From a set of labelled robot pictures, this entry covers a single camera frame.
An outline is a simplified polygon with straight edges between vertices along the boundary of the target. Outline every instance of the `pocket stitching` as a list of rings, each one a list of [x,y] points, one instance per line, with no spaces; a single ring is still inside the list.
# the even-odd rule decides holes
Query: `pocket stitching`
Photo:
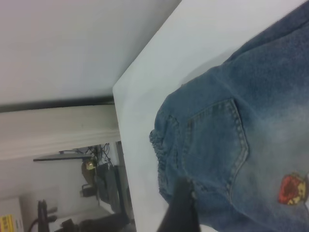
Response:
[[[185,161],[184,157],[185,157],[185,154],[187,154],[188,149],[190,147],[190,141],[191,141],[191,135],[192,135],[192,122],[194,120],[196,120],[198,117],[208,115],[215,106],[218,106],[220,108],[221,105],[224,105],[224,107],[222,107],[222,109],[227,108],[230,111],[231,115],[229,114],[229,116],[232,116],[233,119],[234,119],[233,121],[234,121],[234,125],[236,126],[236,131],[237,131],[237,134],[238,134],[238,139],[239,139],[240,148],[241,148],[241,152],[238,155],[238,157],[237,157],[237,159],[236,159],[236,161],[235,161],[235,163],[234,163],[234,165],[231,169],[231,174],[230,174],[229,178],[227,179],[228,183],[226,185],[226,193],[227,193],[227,196],[229,198],[229,201],[231,202],[231,198],[232,198],[231,197],[231,195],[232,195],[231,186],[235,182],[236,175],[237,175],[238,171],[240,170],[240,168],[242,167],[243,163],[245,162],[245,160],[248,156],[248,144],[247,144],[246,137],[245,137],[245,134],[244,134],[244,131],[243,131],[243,126],[242,126],[242,122],[241,122],[241,119],[240,119],[240,115],[238,113],[237,107],[235,106],[233,99],[228,99],[228,100],[224,100],[224,101],[214,103],[214,104],[210,105],[209,107],[207,107],[206,109],[199,111],[194,116],[192,116],[191,118],[188,119],[181,160],[182,160],[183,169],[184,169],[186,175],[190,177],[191,175],[188,173],[188,171],[185,168],[186,167],[186,161]]]

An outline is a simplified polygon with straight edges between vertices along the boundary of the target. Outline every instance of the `cable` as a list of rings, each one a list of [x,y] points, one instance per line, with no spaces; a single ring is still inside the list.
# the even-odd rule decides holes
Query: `cable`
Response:
[[[110,152],[110,144],[107,143],[104,145],[104,147],[102,147],[101,145],[99,145],[100,147],[100,153],[101,153],[101,161],[102,161],[102,158],[103,158],[103,153],[105,155],[105,158],[104,160],[111,166],[113,167],[113,164],[111,162],[111,159],[110,157],[108,156],[109,152]]]
[[[56,220],[57,220],[57,216],[56,216],[56,215],[52,215],[52,216],[48,216],[48,217],[47,217],[47,223],[55,222]],[[39,222],[39,219],[38,219],[38,218],[35,219],[35,220],[31,223],[31,225],[30,225],[29,229],[27,230],[27,232],[31,232],[32,229],[33,229],[33,227],[34,227],[34,225],[37,224],[38,222]]]
[[[32,228],[34,227],[35,224],[38,223],[38,221],[39,221],[38,219],[35,219],[35,220],[31,223],[31,225],[30,225],[29,229],[27,230],[27,232],[31,232],[31,231],[32,231]]]

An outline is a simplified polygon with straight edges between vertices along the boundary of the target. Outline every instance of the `black object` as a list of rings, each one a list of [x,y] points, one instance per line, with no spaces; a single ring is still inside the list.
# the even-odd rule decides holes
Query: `black object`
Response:
[[[157,232],[200,232],[194,187],[187,178],[176,182],[173,199]]]
[[[80,232],[119,232],[129,222],[125,213],[118,213],[95,220],[85,220],[80,223],[79,229]]]
[[[86,188],[86,186],[90,186],[90,185],[86,184],[86,185],[82,186],[81,196],[82,197],[96,196],[97,189],[95,187],[92,187],[92,186]]]
[[[55,232],[78,232],[79,228],[75,225],[72,219],[66,220],[61,223],[62,228]]]
[[[54,222],[57,220],[57,216],[47,216],[47,205],[46,201],[39,201],[38,203],[38,218],[35,219],[29,229],[28,232],[31,232],[33,226],[38,224],[38,232],[49,232],[48,223]]]
[[[33,159],[33,162],[38,162],[38,161],[54,161],[54,160],[87,160],[91,159],[90,154],[80,154],[80,153],[74,153],[74,154],[54,154],[54,155],[47,155],[47,156],[42,156]]]

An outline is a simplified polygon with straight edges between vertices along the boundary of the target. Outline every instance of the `white wall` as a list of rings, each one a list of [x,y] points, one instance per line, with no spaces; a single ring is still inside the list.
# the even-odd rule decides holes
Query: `white wall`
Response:
[[[0,105],[112,95],[180,0],[0,2]]]
[[[0,161],[0,199],[20,196],[25,227],[37,217],[37,201],[57,206],[58,217],[98,207],[96,197],[81,198],[86,184],[80,160],[32,161],[33,157]]]

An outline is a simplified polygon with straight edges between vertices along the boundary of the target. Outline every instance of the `black cable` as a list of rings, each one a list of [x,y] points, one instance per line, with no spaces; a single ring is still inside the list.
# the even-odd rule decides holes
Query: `black cable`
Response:
[[[52,216],[48,216],[48,217],[47,217],[47,222],[48,222],[48,223],[55,222],[56,220],[57,220],[57,216],[56,216],[56,215],[52,215]],[[37,224],[38,222],[39,222],[39,219],[38,219],[38,218],[35,219],[35,220],[31,223],[31,225],[30,225],[29,229],[27,230],[27,232],[31,232],[32,229],[33,229],[33,227],[34,227],[34,225]]]
[[[32,231],[32,228],[34,227],[35,224],[38,223],[38,221],[39,221],[38,219],[35,219],[35,220],[31,223],[31,225],[30,225],[29,229],[27,230],[27,232],[31,232],[31,231]]]

